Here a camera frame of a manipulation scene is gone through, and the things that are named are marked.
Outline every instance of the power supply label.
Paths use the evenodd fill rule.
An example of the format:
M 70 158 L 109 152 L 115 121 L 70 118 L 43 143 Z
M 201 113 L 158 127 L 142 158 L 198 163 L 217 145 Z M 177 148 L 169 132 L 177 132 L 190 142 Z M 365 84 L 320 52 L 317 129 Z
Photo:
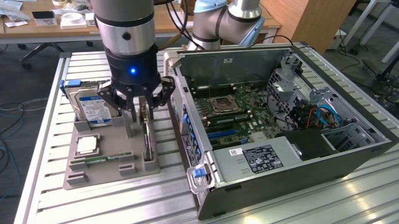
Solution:
M 256 174 L 282 167 L 282 163 L 270 145 L 242 150 L 242 153 L 250 170 Z
M 110 121 L 109 109 L 98 96 L 79 97 L 78 100 L 87 122 L 101 124 Z

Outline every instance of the red cable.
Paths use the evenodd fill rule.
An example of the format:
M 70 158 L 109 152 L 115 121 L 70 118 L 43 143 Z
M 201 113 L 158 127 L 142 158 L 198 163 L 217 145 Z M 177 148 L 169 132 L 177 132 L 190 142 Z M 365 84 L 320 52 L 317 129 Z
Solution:
M 308 119 L 306 119 L 306 125 L 305 125 L 305 128 L 308 128 L 308 126 L 309 126 L 312 112 L 313 112 L 313 109 L 310 109 L 310 112 L 309 112 L 309 117 L 308 117 Z

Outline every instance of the wooden cabinet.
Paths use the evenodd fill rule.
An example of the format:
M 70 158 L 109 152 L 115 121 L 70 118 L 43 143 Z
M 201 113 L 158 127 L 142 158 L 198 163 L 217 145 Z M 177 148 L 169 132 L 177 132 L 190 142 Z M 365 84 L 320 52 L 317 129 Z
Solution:
M 293 42 L 306 42 L 322 53 L 354 1 L 260 0 L 260 3 L 281 24 L 276 34 L 286 36 Z M 286 42 L 286 40 L 276 37 L 274 42 Z

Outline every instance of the blue cable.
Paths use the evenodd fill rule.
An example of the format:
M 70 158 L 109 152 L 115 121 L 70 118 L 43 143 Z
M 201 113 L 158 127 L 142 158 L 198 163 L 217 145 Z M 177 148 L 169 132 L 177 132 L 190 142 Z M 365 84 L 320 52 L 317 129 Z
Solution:
M 6 115 L 6 114 L 3 114 L 3 113 L 0 113 L 0 115 L 3 116 L 3 117 L 17 118 L 17 119 L 19 119 L 19 125 L 18 125 L 17 129 L 15 129 L 10 134 L 5 135 L 5 137 L 0 138 L 0 139 L 2 140 L 2 139 L 5 139 L 5 138 L 7 138 L 9 136 L 11 136 L 11 135 L 13 135 L 13 134 L 22 128 L 22 125 L 23 125 L 23 119 L 22 119 L 19 116 L 10 116 L 10 115 Z
M 330 111 L 333 117 L 336 118 L 337 122 L 338 122 L 338 126 L 341 126 L 341 120 L 337 116 L 337 113 L 334 112 L 334 110 L 332 109 L 332 107 L 329 105 L 320 105 L 318 108 L 324 108 L 326 109 L 328 111 Z M 320 117 L 320 112 L 318 112 L 318 109 L 316 110 L 316 115 L 317 117 Z M 321 123 L 326 125 L 326 121 L 324 121 L 324 119 L 320 119 Z
M 11 194 L 11 192 L 13 192 L 13 191 L 17 189 L 17 187 L 18 187 L 18 167 L 17 167 L 17 164 L 15 164 L 15 162 L 14 162 L 13 155 L 11 155 L 10 151 L 7 151 L 6 148 L 3 148 L 3 147 L 0 147 L 0 149 L 3 150 L 5 153 L 7 153 L 7 156 L 10 157 L 10 161 L 11 161 L 11 164 L 13 164 L 14 171 L 15 171 L 15 173 L 17 173 L 17 182 L 15 182 L 15 184 L 14 184 L 14 187 L 13 187 L 13 188 L 6 192 L 6 194 L 0 198 L 0 202 L 1 202 L 1 200 L 2 200 L 9 194 Z

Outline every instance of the blue cable on floor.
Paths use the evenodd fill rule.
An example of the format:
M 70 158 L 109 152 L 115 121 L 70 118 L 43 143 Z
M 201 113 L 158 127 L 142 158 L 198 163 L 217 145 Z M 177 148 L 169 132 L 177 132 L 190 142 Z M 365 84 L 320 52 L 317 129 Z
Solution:
M 6 148 L 3 147 L 0 147 L 1 150 L 5 151 L 5 153 L 7 154 L 7 156 L 10 157 L 10 161 L 11 161 L 11 164 L 13 164 L 13 168 L 14 168 L 14 171 L 15 171 L 15 174 L 17 174 L 17 182 L 14 184 L 14 187 L 6 192 L 6 194 L 0 198 L 0 202 L 2 201 L 2 199 L 9 195 L 11 194 L 11 192 L 17 189 L 18 187 L 18 167 L 17 167 L 17 164 L 14 162 L 14 159 L 13 159 L 13 155 L 10 153 L 10 151 L 6 150 Z
M 2 138 L 0 138 L 2 140 L 5 138 L 7 138 L 9 136 L 11 136 L 22 128 L 23 119 L 19 116 L 11 116 L 11 115 L 6 115 L 3 113 L 0 113 L 0 115 L 3 116 L 3 117 L 18 118 L 19 119 L 19 125 L 18 125 L 17 129 L 11 133 L 9 133 L 7 135 L 5 135 Z
M 7 138 L 9 136 L 11 136 L 22 127 L 23 125 L 23 119 L 19 117 L 19 116 L 10 116 L 10 115 L 6 115 L 3 113 L 0 113 L 1 116 L 3 117 L 9 117 L 9 118 L 18 118 L 19 119 L 19 126 L 17 127 L 17 129 L 9 133 L 7 135 L 5 135 L 2 138 L 0 138 L 0 140 Z M 14 187 L 5 193 L 5 195 L 0 198 L 0 202 L 2 201 L 2 199 L 9 195 L 11 194 L 11 192 L 17 189 L 18 187 L 18 167 L 17 167 L 17 163 L 14 162 L 14 158 L 13 158 L 13 155 L 10 153 L 10 151 L 5 148 L 5 147 L 0 147 L 0 149 L 7 154 L 7 157 L 10 158 L 10 161 L 11 161 L 11 165 L 13 165 L 13 168 L 14 168 L 14 171 L 15 171 L 15 175 L 17 175 L 17 182 L 14 184 Z

